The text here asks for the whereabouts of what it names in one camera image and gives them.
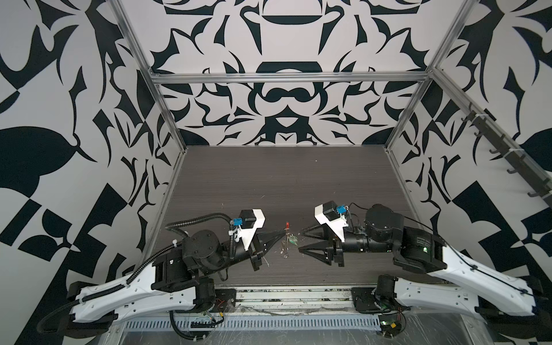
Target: black and white patterned wall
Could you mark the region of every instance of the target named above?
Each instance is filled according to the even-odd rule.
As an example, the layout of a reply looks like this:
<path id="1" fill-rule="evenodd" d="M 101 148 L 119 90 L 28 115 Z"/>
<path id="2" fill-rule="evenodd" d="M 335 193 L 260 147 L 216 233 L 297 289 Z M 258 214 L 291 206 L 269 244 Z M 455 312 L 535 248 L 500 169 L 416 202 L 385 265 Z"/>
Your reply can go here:
<path id="1" fill-rule="evenodd" d="M 133 269 L 179 154 L 104 0 L 0 3 L 0 334 Z"/>
<path id="2" fill-rule="evenodd" d="M 416 82 L 166 84 L 188 145 L 384 144 Z"/>
<path id="3" fill-rule="evenodd" d="M 461 0 L 123 0 L 157 73 L 420 71 Z M 165 85 L 188 145 L 384 144 L 414 82 Z"/>
<path id="4" fill-rule="evenodd" d="M 442 64 L 549 172 L 551 14 L 547 0 L 482 0 Z M 392 148 L 416 211 L 463 253 L 500 272 L 535 276 L 550 294 L 552 210 L 527 195 L 530 186 L 506 171 L 511 166 L 464 116 L 433 83 Z"/>

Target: dark wooden tabletop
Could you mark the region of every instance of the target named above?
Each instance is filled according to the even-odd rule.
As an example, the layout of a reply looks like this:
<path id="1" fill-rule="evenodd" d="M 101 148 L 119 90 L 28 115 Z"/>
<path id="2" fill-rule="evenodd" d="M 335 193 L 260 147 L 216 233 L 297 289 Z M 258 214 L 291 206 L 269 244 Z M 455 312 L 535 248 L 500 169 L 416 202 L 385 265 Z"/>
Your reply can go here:
<path id="1" fill-rule="evenodd" d="M 283 229 L 289 222 L 290 232 L 297 236 L 303 228 L 316 224 L 314 207 L 330 200 L 338 205 L 355 202 L 366 208 L 379 203 L 412 216 L 380 146 L 192 146 L 184 158 L 164 224 L 213 212 L 237 217 L 242 209 L 259 208 L 266 221 L 257 232 Z M 353 206 L 351 211 L 364 220 L 364 210 Z M 224 220 L 185 228 L 190 233 L 202 229 L 214 231 L 221 242 L 228 239 Z M 154 251 L 174 238 L 175 234 L 162 230 Z M 317 241 L 302 236 L 298 239 L 299 246 Z M 281 251 L 282 246 L 275 245 L 256 272 L 249 261 L 232 266 L 224 284 L 374 284 L 385 273 L 417 282 L 438 281 L 394 266 L 391 253 L 346 253 L 345 267 L 338 267 L 304 256 L 294 245 L 288 258 Z M 213 278 L 220 282 L 216 274 Z"/>

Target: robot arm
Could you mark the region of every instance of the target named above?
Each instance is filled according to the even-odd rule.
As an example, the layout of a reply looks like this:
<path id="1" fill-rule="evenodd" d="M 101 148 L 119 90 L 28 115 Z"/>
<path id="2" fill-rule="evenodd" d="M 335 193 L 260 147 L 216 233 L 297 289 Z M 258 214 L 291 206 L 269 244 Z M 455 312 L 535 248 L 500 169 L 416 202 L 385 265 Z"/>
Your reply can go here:
<path id="1" fill-rule="evenodd" d="M 358 227 L 347 221 L 347 207 L 333 201 L 316 209 L 320 207 L 327 210 L 327 221 L 317 216 L 320 225 L 307 228 L 303 235 L 323 241 L 300 247 L 301 253 L 329 265 L 335 261 L 342 267 L 344 252 L 392 252 L 393 263 L 404 270 L 455 284 L 421 284 L 382 275 L 374 291 L 359 296 L 357 310 L 386 310 L 380 303 L 393 306 L 392 310 L 409 306 L 446 309 L 485 319 L 501 333 L 513 332 L 518 337 L 525 331 L 534 334 L 537 328 L 552 328 L 550 316 L 540 306 L 542 288 L 537 279 L 510 277 L 480 264 L 440 236 L 404 226 L 404 216 L 380 204 L 367 210 L 364 226 Z M 335 214 L 343 219 L 341 229 L 336 230 L 332 223 Z M 534 327 L 527 331 L 528 325 Z"/>
<path id="2" fill-rule="evenodd" d="M 200 217 L 180 224 L 196 224 L 209 219 L 213 217 Z M 231 223 L 235 228 L 230 231 L 230 240 L 223 243 L 210 230 L 198 231 L 191 237 L 177 230 L 176 233 L 185 236 L 181 242 L 174 240 L 171 246 L 154 254 L 132 274 L 101 285 L 71 284 L 67 294 L 70 303 L 42 319 L 37 330 L 86 338 L 106 332 L 111 324 L 154 312 L 208 311 L 216 300 L 214 281 L 208 275 L 226 270 L 227 279 L 228 267 L 247 259 L 254 270 L 259 270 L 262 257 L 285 235 L 285 230 L 256 233 L 263 224 L 261 210 L 242 210 L 240 218 Z M 63 311 L 65 315 L 57 329 L 45 330 L 49 319 Z"/>

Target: black motor housing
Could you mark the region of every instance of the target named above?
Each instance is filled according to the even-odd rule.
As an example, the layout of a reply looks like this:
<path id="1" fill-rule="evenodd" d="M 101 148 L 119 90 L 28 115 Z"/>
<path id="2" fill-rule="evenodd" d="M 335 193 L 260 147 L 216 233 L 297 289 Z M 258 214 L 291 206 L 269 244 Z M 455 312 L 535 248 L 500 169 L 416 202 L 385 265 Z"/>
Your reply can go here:
<path id="1" fill-rule="evenodd" d="M 402 230 L 405 225 L 405 217 L 399 213 L 394 213 L 388 207 L 381 204 L 375 204 L 366 211 L 364 219 L 366 233 L 376 242 L 391 242 L 393 229 Z"/>
<path id="2" fill-rule="evenodd" d="M 209 269 L 219 269 L 225 264 L 228 254 L 222 250 L 219 238 L 211 230 L 201 230 L 182 244 L 182 255 L 191 256 Z"/>

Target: cable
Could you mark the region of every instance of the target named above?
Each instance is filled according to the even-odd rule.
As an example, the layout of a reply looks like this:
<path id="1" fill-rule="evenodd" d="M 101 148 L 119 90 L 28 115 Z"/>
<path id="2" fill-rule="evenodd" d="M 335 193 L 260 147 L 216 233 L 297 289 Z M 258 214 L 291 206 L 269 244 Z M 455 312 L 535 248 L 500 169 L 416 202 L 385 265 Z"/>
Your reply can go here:
<path id="1" fill-rule="evenodd" d="M 401 328 L 401 331 L 399 333 L 403 333 L 406 329 L 406 316 L 402 313 L 401 309 L 399 308 L 399 315 L 402 315 L 402 318 L 405 320 L 405 324 Z"/>
<path id="2" fill-rule="evenodd" d="M 347 208 L 347 213 L 349 214 L 349 219 L 351 220 L 351 227 L 352 227 L 352 230 L 354 232 L 353 214 L 349 211 L 349 207 Z M 358 221 L 358 223 L 357 223 L 357 227 L 358 227 L 358 225 L 360 224 L 360 220 L 358 219 L 358 216 L 357 216 L 357 221 Z"/>
<path id="3" fill-rule="evenodd" d="M 157 257 L 159 257 L 161 254 L 164 254 L 166 252 L 168 252 L 169 250 L 173 249 L 174 248 L 174 245 L 171 244 L 170 246 L 167 246 L 163 249 L 161 249 L 160 251 L 158 251 L 157 253 L 155 253 L 154 255 L 152 255 L 151 257 L 149 257 L 147 260 L 144 261 L 144 263 L 142 265 L 140 265 L 138 267 L 138 269 L 136 271 L 134 271 L 134 273 L 126 280 L 126 284 L 129 285 L 139 274 L 140 272 L 142 272 L 144 270 L 144 268 L 146 268 L 150 263 L 152 263 Z M 91 294 L 91 295 L 87 295 L 85 297 L 83 297 L 81 300 L 74 300 L 73 302 L 69 302 L 69 303 L 66 303 L 62 306 L 60 306 L 59 308 L 57 308 L 56 310 L 52 311 L 51 313 L 49 313 L 48 315 L 44 316 L 37 324 L 36 324 L 36 331 L 41 333 L 41 334 L 51 334 L 51 333 L 55 333 L 57 332 L 57 330 L 55 329 L 47 329 L 45 330 L 44 329 L 44 325 L 51 319 L 53 318 L 54 316 L 56 316 L 57 314 L 67 310 L 67 309 L 71 309 L 73 308 L 74 306 L 80 304 L 81 302 L 86 302 L 86 301 L 90 301 L 90 300 L 93 300 L 93 299 L 96 299 L 98 297 L 102 297 L 102 296 L 107 296 L 109 294 L 112 294 L 116 291 L 119 291 L 121 290 L 122 288 L 124 288 L 125 285 L 123 284 L 119 284 L 117 286 L 114 286 L 112 288 L 109 288 L 107 290 L 103 290 L 103 291 L 100 291 L 100 292 L 97 292 L 97 293 L 94 293 L 94 294 Z"/>
<path id="4" fill-rule="evenodd" d="M 42 320 L 40 320 L 37 324 L 36 324 L 36 331 L 41 333 L 41 334 L 52 334 L 52 333 L 55 333 L 57 332 L 57 329 L 49 329 L 49 330 L 45 330 L 44 329 L 44 324 L 46 324 L 46 322 L 51 319 L 52 317 L 54 317 L 55 315 L 61 313 L 62 311 L 64 310 L 67 310 L 67 309 L 70 309 L 70 308 L 73 308 L 74 306 L 78 305 L 79 304 L 79 301 L 78 300 L 75 300 L 73 302 L 69 302 L 67 304 L 64 304 L 62 305 L 61 307 L 57 308 L 56 310 L 54 310 L 53 312 L 49 313 L 48 315 L 44 316 L 42 318 Z"/>
<path id="5" fill-rule="evenodd" d="M 425 226 L 426 228 L 430 229 L 432 233 L 435 233 L 435 230 L 433 230 L 433 229 L 430 228 L 429 226 L 425 225 L 424 223 L 419 222 L 419 221 L 417 221 L 416 219 L 413 219 L 413 218 L 410 218 L 410 217 L 407 217 L 407 216 L 403 216 L 403 217 L 406 218 L 406 219 L 410 219 L 411 221 L 416 222 L 416 223 L 418 223 L 418 224 L 420 224 L 420 225 L 423 225 L 423 226 Z"/>
<path id="6" fill-rule="evenodd" d="M 357 204 L 355 204 L 355 203 L 350 203 L 350 204 L 349 204 L 349 207 L 351 207 L 351 205 L 355 205 L 356 207 L 358 207 L 358 208 L 360 208 L 360 209 L 363 209 L 363 210 L 366 210 L 366 211 L 369 210 L 369 209 L 364 208 L 364 207 L 361 207 L 361 206 L 359 206 L 359 205 L 357 205 Z"/>
<path id="7" fill-rule="evenodd" d="M 220 213 L 220 212 L 209 213 L 207 215 L 191 218 L 188 220 L 180 220 L 180 221 L 172 222 L 165 225 L 165 230 L 172 231 L 174 233 L 181 235 L 183 238 L 186 238 L 188 237 L 188 235 L 183 236 L 183 234 L 185 233 L 179 229 L 180 227 L 195 225 L 195 224 L 203 223 L 208 220 L 217 219 L 217 218 L 224 219 L 228 223 L 230 231 L 231 232 L 234 231 L 232 218 L 230 218 L 227 214 Z M 232 234 L 230 236 L 230 258 L 231 259 L 233 259 L 234 255 L 236 254 L 236 244 L 234 243 L 234 241 L 235 241 L 235 237 L 234 237 L 234 234 Z"/>
<path id="8" fill-rule="evenodd" d="M 176 334 L 178 334 L 179 337 L 184 338 L 186 340 L 191 340 L 191 341 L 198 341 L 198 340 L 203 340 L 203 339 L 207 338 L 207 333 L 203 333 L 203 336 L 201 338 L 198 338 L 198 336 L 192 336 L 192 335 L 188 335 L 188 334 L 182 332 L 178 328 L 178 326 L 176 325 L 176 322 L 174 320 L 174 310 L 171 310 L 169 312 L 169 319 L 171 321 L 171 326 L 173 327 L 174 331 L 176 332 Z"/>
<path id="9" fill-rule="evenodd" d="M 355 204 L 355 203 L 350 203 L 350 204 L 349 204 L 349 207 L 351 207 L 351 205 L 355 205 L 356 207 L 358 207 L 358 208 L 360 208 L 360 209 L 363 209 L 363 210 L 368 210 L 368 209 L 366 209 L 366 208 L 364 208 L 364 207 L 360 207 L 359 205 L 357 205 L 357 204 Z M 499 282 L 508 285 L 510 288 L 519 291 L 522 295 L 529 295 L 529 296 L 535 297 L 535 298 L 538 298 L 538 297 L 539 297 L 539 296 L 535 296 L 535 295 L 530 294 L 530 293 L 529 293 L 527 290 L 525 290 L 525 289 L 516 288 L 516 287 L 513 286 L 512 284 L 507 283 L 507 282 L 505 282 L 504 280 L 495 277 L 494 275 L 488 274 L 487 272 L 483 272 L 482 270 L 480 270 L 480 269 L 477 268 L 477 265 L 468 263 L 468 262 L 460 255 L 460 253 L 458 253 L 458 252 L 456 251 L 456 249 L 454 249 L 453 246 L 451 246 L 451 245 L 447 242 L 447 240 L 445 240 L 441 235 L 436 234 L 435 231 L 434 231 L 431 227 L 429 227 L 429 226 L 425 225 L 424 223 L 419 222 L 419 221 L 417 221 L 417 220 L 415 220 L 415 219 L 412 219 L 412 218 L 410 218 L 410 217 L 407 217 L 407 216 L 403 216 L 403 217 L 406 218 L 406 219 L 410 219 L 411 221 L 414 221 L 414 222 L 416 222 L 416 223 L 418 223 L 418 224 L 420 224 L 420 225 L 425 226 L 426 228 L 430 229 L 436 236 L 439 236 L 439 237 L 443 240 L 443 242 L 445 242 L 445 244 L 446 244 L 447 246 L 449 246 L 449 248 L 454 252 L 454 254 L 456 254 L 456 256 L 458 256 L 466 265 L 468 265 L 468 267 L 470 267 L 471 270 L 476 270 L 476 271 L 478 271 L 478 272 L 480 272 L 480 273 L 483 273 L 484 275 L 486 275 L 486 276 L 488 276 L 488 277 L 491 277 L 491 278 L 493 278 L 493 279 L 496 279 L 496 280 L 498 280 Z"/>
<path id="10" fill-rule="evenodd" d="M 221 271 L 218 270 L 216 272 L 219 274 L 219 278 L 220 278 L 221 282 L 225 282 L 225 281 L 228 280 L 228 267 L 226 267 L 226 278 L 224 278 L 224 279 L 222 278 L 222 273 L 220 273 Z"/>
<path id="11" fill-rule="evenodd" d="M 177 235 L 179 235 L 180 237 L 182 237 L 182 239 L 188 237 L 188 234 L 187 234 L 185 231 L 182 231 L 182 230 L 180 230 L 180 229 L 178 229 L 178 228 L 165 228 L 165 230 L 172 231 L 172 232 L 176 233 Z"/>
<path id="12" fill-rule="evenodd" d="M 349 212 L 349 214 L 350 214 L 351 216 L 355 216 L 355 217 L 357 218 L 357 227 L 359 227 L 359 226 L 360 226 L 360 218 L 359 218 L 356 214 L 354 214 L 354 213 Z"/>
<path id="13" fill-rule="evenodd" d="M 220 313 L 220 317 L 222 317 L 222 318 L 220 320 L 216 321 L 216 322 L 201 323 L 201 322 L 197 322 L 197 321 L 192 321 L 192 322 L 190 322 L 190 325 L 201 325 L 201 326 L 204 326 L 204 327 L 215 327 L 216 325 L 220 325 L 221 323 L 224 322 L 224 315 L 222 313 Z"/>

